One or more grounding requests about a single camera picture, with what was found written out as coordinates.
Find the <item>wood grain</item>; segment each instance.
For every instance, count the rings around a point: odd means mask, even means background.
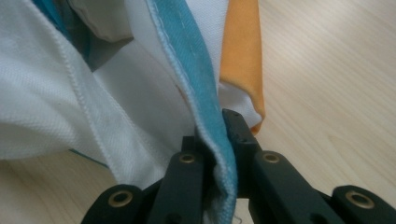
[[[327,194],[353,184],[396,207],[396,3],[261,0],[260,10],[262,147]],[[79,223],[114,184],[70,152],[0,161],[0,223]],[[251,223],[246,203],[236,214]]]

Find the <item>orange fabric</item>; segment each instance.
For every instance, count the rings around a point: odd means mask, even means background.
[[[262,37],[257,0],[230,0],[222,43],[220,80],[245,91],[265,117],[262,93]],[[262,122],[251,131],[257,133]]]

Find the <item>metal grommet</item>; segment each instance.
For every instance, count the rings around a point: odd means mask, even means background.
[[[108,198],[108,204],[112,207],[123,207],[130,203],[134,195],[129,190],[119,190]]]
[[[369,197],[364,194],[360,194],[355,190],[350,190],[346,193],[346,198],[356,206],[365,209],[372,209],[375,207],[375,203]]]
[[[265,161],[271,162],[271,163],[277,163],[280,161],[279,157],[277,155],[271,154],[271,153],[265,153],[262,158]]]
[[[192,154],[182,154],[179,160],[184,163],[192,163],[195,161],[195,157]]]

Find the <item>wooden table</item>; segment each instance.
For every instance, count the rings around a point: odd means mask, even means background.
[[[394,1],[260,7],[262,147],[285,155],[316,189],[357,185],[396,207]],[[107,168],[71,152],[0,161],[0,223],[79,223],[114,184]],[[240,204],[236,215],[251,223]]]

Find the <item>light wood surface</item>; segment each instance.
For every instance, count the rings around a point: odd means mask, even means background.
[[[324,193],[353,184],[396,206],[396,3],[262,0],[260,10],[262,147]],[[79,223],[114,184],[70,152],[0,161],[0,223]],[[251,223],[246,203],[236,215]]]

